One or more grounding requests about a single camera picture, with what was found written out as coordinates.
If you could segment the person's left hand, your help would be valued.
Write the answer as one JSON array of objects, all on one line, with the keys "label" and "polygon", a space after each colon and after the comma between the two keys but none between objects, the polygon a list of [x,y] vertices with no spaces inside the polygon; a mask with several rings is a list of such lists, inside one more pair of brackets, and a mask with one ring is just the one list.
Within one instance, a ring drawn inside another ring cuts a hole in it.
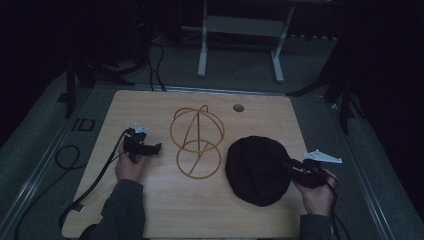
[{"label": "person's left hand", "polygon": [[118,148],[119,159],[115,166],[115,175],[118,181],[131,180],[139,182],[142,178],[142,172],[148,156],[138,155],[136,162],[133,162],[124,151],[124,145]]}]

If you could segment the person's right hand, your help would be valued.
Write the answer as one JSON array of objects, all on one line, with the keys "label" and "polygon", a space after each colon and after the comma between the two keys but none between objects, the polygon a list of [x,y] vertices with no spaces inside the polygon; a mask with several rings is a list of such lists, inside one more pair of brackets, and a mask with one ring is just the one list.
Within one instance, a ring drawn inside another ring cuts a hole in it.
[{"label": "person's right hand", "polygon": [[334,187],[337,185],[337,177],[326,170],[327,183],[315,189],[307,188],[296,183],[296,188],[300,191],[305,210],[308,214],[329,217],[332,212],[332,205],[335,199]]}]

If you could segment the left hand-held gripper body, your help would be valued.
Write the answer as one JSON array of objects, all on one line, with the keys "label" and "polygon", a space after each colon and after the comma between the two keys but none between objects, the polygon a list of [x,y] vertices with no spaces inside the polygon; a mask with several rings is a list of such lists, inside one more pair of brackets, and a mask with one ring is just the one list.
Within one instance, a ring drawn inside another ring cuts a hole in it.
[{"label": "left hand-held gripper body", "polygon": [[124,152],[128,155],[133,163],[137,163],[137,156],[140,155],[141,147],[147,136],[148,128],[135,122],[132,128],[128,128],[124,135]]}]

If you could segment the golden wire hat stand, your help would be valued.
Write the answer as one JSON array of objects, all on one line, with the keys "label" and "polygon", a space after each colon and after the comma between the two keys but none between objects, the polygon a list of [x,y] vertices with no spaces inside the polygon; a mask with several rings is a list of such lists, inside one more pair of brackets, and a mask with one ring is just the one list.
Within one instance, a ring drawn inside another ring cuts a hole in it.
[{"label": "golden wire hat stand", "polygon": [[207,105],[198,109],[178,109],[170,124],[169,134],[177,146],[176,165],[191,179],[207,179],[221,167],[219,145],[225,137],[221,119]]}]

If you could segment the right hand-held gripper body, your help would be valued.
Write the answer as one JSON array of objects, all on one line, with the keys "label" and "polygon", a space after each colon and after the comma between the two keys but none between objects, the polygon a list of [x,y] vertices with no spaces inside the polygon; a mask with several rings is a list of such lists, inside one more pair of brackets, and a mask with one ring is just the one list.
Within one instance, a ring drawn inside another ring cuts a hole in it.
[{"label": "right hand-held gripper body", "polygon": [[327,184],[328,174],[321,167],[322,163],[341,164],[343,160],[320,150],[304,153],[302,162],[294,161],[291,168],[291,179],[304,187],[315,189]]}]

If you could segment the black hat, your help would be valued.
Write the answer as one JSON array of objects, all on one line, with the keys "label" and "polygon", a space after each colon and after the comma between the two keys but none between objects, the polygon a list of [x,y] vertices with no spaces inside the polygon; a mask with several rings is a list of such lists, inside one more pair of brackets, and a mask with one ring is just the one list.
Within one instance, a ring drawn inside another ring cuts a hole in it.
[{"label": "black hat", "polygon": [[291,179],[283,164],[290,157],[276,140],[249,136],[227,151],[225,174],[234,194],[250,204],[266,207],[279,201]]}]

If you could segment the black tripod stand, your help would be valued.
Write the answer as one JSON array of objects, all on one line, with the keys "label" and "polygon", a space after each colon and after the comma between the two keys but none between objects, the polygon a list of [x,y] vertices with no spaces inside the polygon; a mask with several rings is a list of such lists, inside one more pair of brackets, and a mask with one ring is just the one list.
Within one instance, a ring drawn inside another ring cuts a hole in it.
[{"label": "black tripod stand", "polygon": [[337,40],[317,80],[300,90],[287,93],[287,96],[300,97],[327,85],[323,99],[327,104],[335,104],[341,98],[339,124],[343,132],[348,134],[351,94],[359,73],[360,54],[357,41],[354,37],[343,35]]},{"label": "black tripod stand", "polygon": [[120,85],[147,64],[152,29],[149,0],[81,0],[71,28],[66,66],[66,117],[76,106],[76,87],[91,88],[94,73]]}]

